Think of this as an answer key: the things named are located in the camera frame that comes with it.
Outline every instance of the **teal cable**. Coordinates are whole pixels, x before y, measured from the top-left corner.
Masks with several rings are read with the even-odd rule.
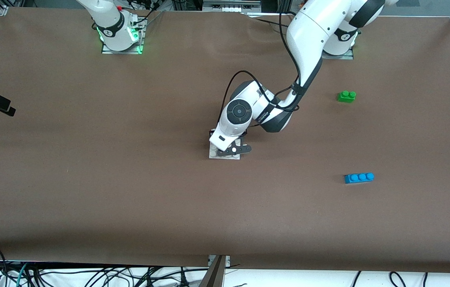
[[[16,281],[16,287],[19,287],[19,281],[21,280],[21,276],[23,275],[23,272],[25,271],[25,267],[28,263],[25,263],[23,267],[21,267],[21,270],[19,271],[18,275],[18,281]]]

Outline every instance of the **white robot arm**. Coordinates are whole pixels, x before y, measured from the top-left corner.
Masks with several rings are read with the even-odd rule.
[[[77,0],[92,16],[105,45],[114,51],[128,49],[138,42],[135,31],[138,16],[119,10],[112,0]]]
[[[393,4],[397,0],[386,2]],[[372,22],[384,4],[385,0],[309,0],[287,28],[287,46],[299,77],[285,100],[280,100],[257,80],[240,84],[221,112],[210,142],[225,151],[252,120],[267,132],[282,131],[319,71],[322,51],[334,55],[345,53],[354,42],[358,28]]]

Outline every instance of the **green lego brick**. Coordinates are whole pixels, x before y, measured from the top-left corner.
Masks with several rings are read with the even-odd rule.
[[[342,91],[337,96],[337,101],[342,103],[352,103],[356,98],[355,92]]]

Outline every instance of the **brown table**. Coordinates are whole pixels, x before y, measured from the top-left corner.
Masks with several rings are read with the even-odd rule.
[[[0,113],[8,259],[450,272],[448,18],[377,19],[355,60],[324,60],[283,132],[249,130],[240,161],[209,160],[207,132],[234,72],[294,80],[269,24],[164,13],[143,55],[102,55],[91,24],[0,18],[0,94],[17,109]],[[344,89],[354,103],[336,102]]]

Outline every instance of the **black round joint cap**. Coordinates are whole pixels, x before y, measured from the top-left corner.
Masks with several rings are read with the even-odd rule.
[[[227,107],[227,119],[234,125],[241,125],[250,120],[252,107],[245,100],[233,100]]]

